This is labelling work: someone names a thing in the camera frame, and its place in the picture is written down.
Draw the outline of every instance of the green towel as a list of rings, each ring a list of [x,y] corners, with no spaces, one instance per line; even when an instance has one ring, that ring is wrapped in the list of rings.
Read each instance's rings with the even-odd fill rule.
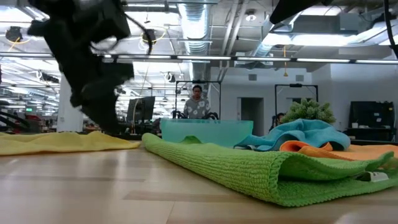
[[[148,151],[228,188],[286,207],[299,207],[339,197],[376,192],[398,185],[396,170],[388,180],[365,182],[354,177],[375,171],[394,156],[370,161],[312,158],[296,152],[254,152],[201,144],[195,137],[181,143],[142,137]]]

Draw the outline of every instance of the person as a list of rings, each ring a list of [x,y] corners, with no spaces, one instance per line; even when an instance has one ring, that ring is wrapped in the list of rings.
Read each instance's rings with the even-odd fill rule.
[[[210,103],[208,100],[202,98],[200,85],[195,85],[192,88],[192,92],[192,97],[185,103],[184,115],[189,119],[202,119],[202,117],[210,112]]]
[[[283,118],[284,116],[285,116],[284,113],[279,113],[279,114],[277,114],[276,117],[273,116],[273,117],[272,117],[272,126],[271,126],[271,128],[269,129],[269,131],[271,131],[272,129],[274,129],[276,126],[282,124],[282,118]]]

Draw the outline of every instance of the towel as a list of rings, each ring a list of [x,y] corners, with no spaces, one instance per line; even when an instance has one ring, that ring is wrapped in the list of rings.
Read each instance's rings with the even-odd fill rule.
[[[142,137],[146,149],[225,187],[266,202],[299,207],[339,197],[376,192],[398,185],[396,170],[385,170],[379,182],[354,177],[377,168],[392,152],[368,161],[312,158],[295,152],[261,153],[201,144],[190,137],[181,143],[153,134]]]
[[[377,159],[386,152],[394,152],[398,158],[398,146],[355,146],[350,145],[346,151],[333,151],[332,146],[327,143],[322,147],[313,147],[305,142],[287,141],[280,146],[281,151],[298,152],[311,157],[344,159],[347,161]]]
[[[129,142],[94,131],[77,133],[3,134],[0,133],[0,156],[39,152],[81,152],[108,149],[134,149],[139,142]]]
[[[349,137],[337,131],[330,124],[320,120],[297,119],[275,127],[267,136],[250,135],[236,146],[256,146],[255,151],[278,151],[290,140],[298,140],[311,146],[320,147],[328,142],[334,150],[345,150],[350,144]]]

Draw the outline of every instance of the yellow towel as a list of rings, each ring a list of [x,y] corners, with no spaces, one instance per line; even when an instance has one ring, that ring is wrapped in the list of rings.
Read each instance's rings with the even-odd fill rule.
[[[77,133],[4,134],[0,133],[0,156],[38,152],[93,152],[109,149],[135,149],[139,142],[129,142],[94,131]]]

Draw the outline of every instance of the blue towel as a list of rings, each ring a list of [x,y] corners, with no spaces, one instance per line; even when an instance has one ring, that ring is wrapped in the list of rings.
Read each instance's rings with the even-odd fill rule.
[[[345,150],[350,145],[346,134],[337,131],[326,122],[297,119],[277,126],[267,136],[250,135],[236,146],[256,146],[255,151],[278,151],[284,142],[290,140],[303,141],[315,147],[321,147],[330,142],[334,150]]]

